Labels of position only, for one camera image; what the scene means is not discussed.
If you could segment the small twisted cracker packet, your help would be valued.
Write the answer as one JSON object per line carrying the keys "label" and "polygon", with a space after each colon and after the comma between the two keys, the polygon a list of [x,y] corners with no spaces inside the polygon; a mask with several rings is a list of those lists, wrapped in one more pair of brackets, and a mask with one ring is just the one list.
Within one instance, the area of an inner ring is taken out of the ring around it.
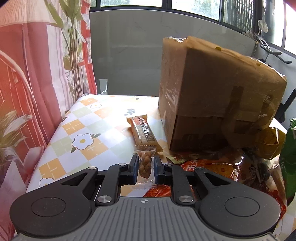
{"label": "small twisted cracker packet", "polygon": [[134,149],[139,159],[136,189],[150,189],[155,184],[153,160],[157,147],[135,145]]}

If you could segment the gold foil snack bag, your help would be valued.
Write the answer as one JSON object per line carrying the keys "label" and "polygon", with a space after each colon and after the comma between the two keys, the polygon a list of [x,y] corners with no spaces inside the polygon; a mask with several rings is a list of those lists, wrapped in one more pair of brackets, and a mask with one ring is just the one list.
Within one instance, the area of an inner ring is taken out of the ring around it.
{"label": "gold foil snack bag", "polygon": [[278,128],[265,128],[256,134],[254,153],[259,158],[273,159],[280,154],[286,134]]}

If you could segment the orange snack bar wrapper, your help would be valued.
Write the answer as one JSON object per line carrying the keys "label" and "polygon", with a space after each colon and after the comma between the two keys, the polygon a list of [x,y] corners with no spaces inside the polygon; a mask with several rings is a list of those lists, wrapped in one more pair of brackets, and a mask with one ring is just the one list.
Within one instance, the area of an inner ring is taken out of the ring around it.
{"label": "orange snack bar wrapper", "polygon": [[160,146],[154,136],[149,124],[147,123],[147,115],[138,115],[126,118],[132,129],[132,134],[136,145],[156,146],[156,152],[161,153],[163,148]]}

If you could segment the floral checkered tablecloth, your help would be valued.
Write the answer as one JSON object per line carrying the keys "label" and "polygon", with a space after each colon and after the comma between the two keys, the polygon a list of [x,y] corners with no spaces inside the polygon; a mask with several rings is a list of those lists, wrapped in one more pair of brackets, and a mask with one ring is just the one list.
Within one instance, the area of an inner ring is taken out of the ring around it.
{"label": "floral checkered tablecloth", "polygon": [[[158,112],[158,99],[148,96],[85,95],[66,114],[45,149],[32,175],[28,191],[44,187],[59,179],[95,166],[106,170],[113,164],[126,163],[133,154],[134,138],[128,117],[147,114],[151,129],[164,149],[161,159],[170,153]],[[90,233],[92,240],[106,240],[104,230],[110,230],[110,239],[131,240],[191,240],[187,211],[172,207],[167,198],[154,205],[143,204],[151,182],[137,187],[125,186],[124,199],[137,197],[138,213],[114,219],[105,217],[95,222]]]}

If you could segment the brown cardboard box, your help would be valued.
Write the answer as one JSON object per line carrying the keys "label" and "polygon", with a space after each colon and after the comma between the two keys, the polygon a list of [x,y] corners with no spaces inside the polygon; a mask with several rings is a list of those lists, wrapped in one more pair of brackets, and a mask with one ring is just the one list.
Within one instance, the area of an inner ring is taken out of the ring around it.
{"label": "brown cardboard box", "polygon": [[287,81],[268,65],[196,37],[163,39],[159,112],[172,151],[249,148]]}

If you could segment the red orange snack bag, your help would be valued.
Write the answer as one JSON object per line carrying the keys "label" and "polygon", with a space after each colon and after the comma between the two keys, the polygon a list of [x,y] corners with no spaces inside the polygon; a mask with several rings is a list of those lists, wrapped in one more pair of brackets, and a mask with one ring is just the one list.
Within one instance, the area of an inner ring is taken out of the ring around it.
{"label": "red orange snack bag", "polygon": [[233,181],[260,190],[272,196],[280,205],[280,217],[287,211],[285,199],[281,197],[274,183],[269,161],[265,159],[251,159],[240,153],[212,154],[201,156],[198,154],[173,153],[166,156],[169,163],[177,164],[185,171],[193,172],[202,167]]}

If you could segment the green snack bag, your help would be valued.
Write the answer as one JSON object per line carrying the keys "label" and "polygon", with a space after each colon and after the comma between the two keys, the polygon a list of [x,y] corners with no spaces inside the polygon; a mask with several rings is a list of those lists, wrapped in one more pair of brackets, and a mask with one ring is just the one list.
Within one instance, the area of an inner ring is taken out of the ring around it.
{"label": "green snack bag", "polygon": [[280,167],[285,185],[287,206],[291,204],[296,191],[296,120],[290,119],[290,127],[285,136],[280,153]]}

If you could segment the black exercise bike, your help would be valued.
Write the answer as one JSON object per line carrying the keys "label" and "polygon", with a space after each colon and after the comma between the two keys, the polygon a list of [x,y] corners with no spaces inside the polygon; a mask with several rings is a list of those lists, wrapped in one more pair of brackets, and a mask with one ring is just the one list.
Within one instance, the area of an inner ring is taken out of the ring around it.
{"label": "black exercise bike", "polygon": [[[292,61],[286,61],[283,58],[281,58],[281,51],[272,51],[269,44],[266,42],[264,37],[262,37],[262,32],[267,33],[268,32],[268,25],[264,20],[258,20],[257,25],[259,27],[259,33],[254,33],[255,37],[257,38],[257,42],[259,42],[259,46],[261,49],[267,52],[267,56],[265,59],[261,59],[263,63],[266,63],[267,57],[269,55],[272,55],[276,58],[278,58],[281,62],[285,64],[292,64]],[[275,118],[280,122],[283,123],[285,121],[285,112],[290,107],[292,102],[295,100],[296,97],[296,90],[294,89],[291,94],[289,95],[288,99],[285,101],[284,104],[280,103],[278,110],[275,114]]]}

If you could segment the red printed backdrop curtain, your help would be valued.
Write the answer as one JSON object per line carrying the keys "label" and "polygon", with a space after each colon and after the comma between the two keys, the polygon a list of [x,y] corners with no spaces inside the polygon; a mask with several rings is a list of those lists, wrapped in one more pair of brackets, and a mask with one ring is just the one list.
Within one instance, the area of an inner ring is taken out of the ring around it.
{"label": "red printed backdrop curtain", "polygon": [[1,1],[1,240],[58,125],[95,94],[91,1]]}

